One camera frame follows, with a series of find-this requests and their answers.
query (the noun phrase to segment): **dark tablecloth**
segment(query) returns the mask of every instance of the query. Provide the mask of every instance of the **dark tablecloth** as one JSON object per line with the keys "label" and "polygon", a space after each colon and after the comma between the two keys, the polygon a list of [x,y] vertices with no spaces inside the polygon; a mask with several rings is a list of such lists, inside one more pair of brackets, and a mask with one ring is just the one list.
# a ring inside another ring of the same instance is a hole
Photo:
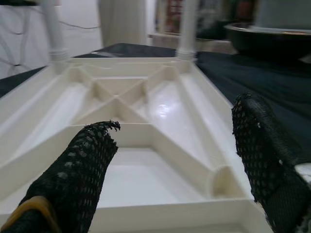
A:
{"label": "dark tablecloth", "polygon": [[[131,44],[116,44],[99,51],[117,53],[120,57],[175,56],[172,49]],[[196,63],[232,103],[238,94],[245,92],[266,98],[292,136],[304,149],[311,150],[311,65],[298,61],[279,64],[212,52],[199,52]],[[41,69],[0,80],[0,97]]]}

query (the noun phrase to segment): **yellow strap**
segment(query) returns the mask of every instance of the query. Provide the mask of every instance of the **yellow strap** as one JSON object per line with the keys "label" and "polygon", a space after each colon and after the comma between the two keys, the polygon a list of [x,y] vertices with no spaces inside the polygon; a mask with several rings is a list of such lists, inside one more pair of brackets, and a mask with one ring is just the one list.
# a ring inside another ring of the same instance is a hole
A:
{"label": "yellow strap", "polygon": [[23,213],[28,210],[37,210],[48,222],[53,233],[61,233],[61,229],[57,224],[56,214],[52,204],[43,196],[35,196],[23,202],[13,213],[9,216],[6,223],[1,227],[0,231],[4,231],[12,226]]}

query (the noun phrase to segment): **white pillar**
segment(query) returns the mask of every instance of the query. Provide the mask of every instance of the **white pillar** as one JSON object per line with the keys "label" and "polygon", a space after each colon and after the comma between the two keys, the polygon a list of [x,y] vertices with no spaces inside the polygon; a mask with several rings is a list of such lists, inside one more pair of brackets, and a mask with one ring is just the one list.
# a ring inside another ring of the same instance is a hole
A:
{"label": "white pillar", "polygon": [[199,0],[184,0],[179,46],[176,57],[180,60],[192,61],[195,56],[196,12]]}
{"label": "white pillar", "polygon": [[69,60],[65,47],[63,34],[58,21],[57,13],[52,0],[40,0],[42,12],[45,18],[48,38],[50,42],[50,57],[57,73],[63,71]]}

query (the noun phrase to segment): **black bowl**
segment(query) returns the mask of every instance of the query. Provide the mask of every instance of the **black bowl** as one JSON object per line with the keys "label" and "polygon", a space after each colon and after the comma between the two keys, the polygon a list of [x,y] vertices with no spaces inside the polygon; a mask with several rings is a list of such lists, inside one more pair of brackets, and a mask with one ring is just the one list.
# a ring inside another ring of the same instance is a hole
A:
{"label": "black bowl", "polygon": [[240,54],[265,59],[293,60],[311,52],[311,34],[304,32],[256,32],[250,23],[226,25],[227,36]]}

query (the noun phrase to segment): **black mesh fabric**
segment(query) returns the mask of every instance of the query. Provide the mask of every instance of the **black mesh fabric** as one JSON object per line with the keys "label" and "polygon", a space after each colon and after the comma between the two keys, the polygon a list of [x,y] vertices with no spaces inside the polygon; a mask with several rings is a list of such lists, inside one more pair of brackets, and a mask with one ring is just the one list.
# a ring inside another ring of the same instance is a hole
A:
{"label": "black mesh fabric", "polygon": [[[71,140],[60,157],[34,181],[20,204],[34,196],[44,196],[55,209],[65,233],[87,233],[102,190],[107,167],[117,152],[108,129],[120,129],[117,122],[85,126]],[[43,216],[25,212],[3,232],[48,232]]]}
{"label": "black mesh fabric", "polygon": [[311,202],[309,185],[294,166],[308,162],[264,99],[240,95],[232,109],[233,134],[251,192],[276,233],[296,232]]}

